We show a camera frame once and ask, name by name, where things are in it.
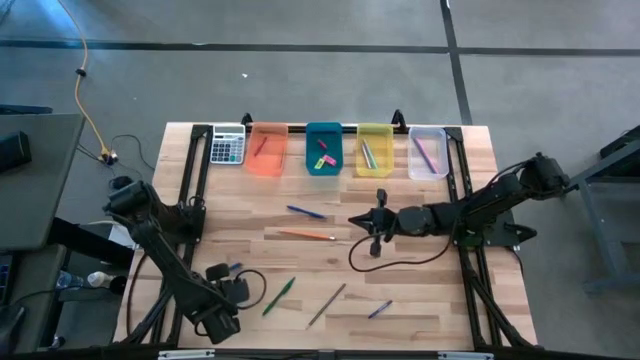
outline orange plastic bin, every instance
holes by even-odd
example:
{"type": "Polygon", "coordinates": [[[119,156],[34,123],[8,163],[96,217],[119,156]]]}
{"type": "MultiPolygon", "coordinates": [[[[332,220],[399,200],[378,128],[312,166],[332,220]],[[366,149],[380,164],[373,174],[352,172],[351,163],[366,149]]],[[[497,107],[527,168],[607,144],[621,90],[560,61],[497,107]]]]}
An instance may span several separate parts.
{"type": "Polygon", "coordinates": [[[245,168],[256,175],[282,175],[288,135],[287,124],[253,123],[245,155],[245,168]]]}

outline calculator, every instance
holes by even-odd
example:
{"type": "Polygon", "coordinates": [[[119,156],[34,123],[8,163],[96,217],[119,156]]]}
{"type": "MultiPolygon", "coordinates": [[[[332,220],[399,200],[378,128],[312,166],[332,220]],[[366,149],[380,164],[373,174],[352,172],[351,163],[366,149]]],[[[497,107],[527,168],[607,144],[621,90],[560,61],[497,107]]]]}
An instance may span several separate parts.
{"type": "Polygon", "coordinates": [[[213,126],[212,164],[239,165],[244,160],[246,131],[244,125],[213,126]]]}

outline orange pen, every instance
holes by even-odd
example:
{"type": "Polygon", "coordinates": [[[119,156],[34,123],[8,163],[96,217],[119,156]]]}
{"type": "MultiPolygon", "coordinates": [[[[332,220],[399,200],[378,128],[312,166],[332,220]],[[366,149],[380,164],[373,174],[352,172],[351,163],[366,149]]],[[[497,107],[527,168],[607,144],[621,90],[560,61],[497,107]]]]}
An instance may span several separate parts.
{"type": "Polygon", "coordinates": [[[310,238],[314,238],[314,239],[320,239],[320,240],[335,240],[336,239],[335,236],[318,234],[318,233],[314,233],[314,232],[310,232],[310,231],[279,230],[278,232],[281,232],[283,234],[306,236],[306,237],[310,237],[310,238]]]}

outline pink eraser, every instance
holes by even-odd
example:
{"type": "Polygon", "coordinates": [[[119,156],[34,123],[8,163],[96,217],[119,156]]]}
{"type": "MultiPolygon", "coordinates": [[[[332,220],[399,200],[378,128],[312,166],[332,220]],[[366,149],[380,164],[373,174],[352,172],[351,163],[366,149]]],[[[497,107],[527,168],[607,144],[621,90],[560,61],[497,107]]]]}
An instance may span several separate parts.
{"type": "Polygon", "coordinates": [[[329,155],[325,155],[325,156],[323,157],[323,159],[324,159],[324,161],[326,161],[329,165],[331,165],[331,166],[336,166],[336,159],[332,158],[331,156],[329,156],[329,155]]]}

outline teal plastic bin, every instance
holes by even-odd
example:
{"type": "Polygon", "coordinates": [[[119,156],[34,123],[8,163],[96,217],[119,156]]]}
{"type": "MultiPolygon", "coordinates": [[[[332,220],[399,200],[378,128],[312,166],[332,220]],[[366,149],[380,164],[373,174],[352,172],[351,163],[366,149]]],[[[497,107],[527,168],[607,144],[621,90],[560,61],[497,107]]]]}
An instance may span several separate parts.
{"type": "Polygon", "coordinates": [[[337,122],[322,122],[307,124],[307,150],[306,165],[309,174],[314,176],[335,176],[342,170],[344,162],[342,156],[342,125],[337,122]],[[329,155],[336,160],[335,166],[324,163],[320,169],[316,169],[318,159],[329,155]]]}

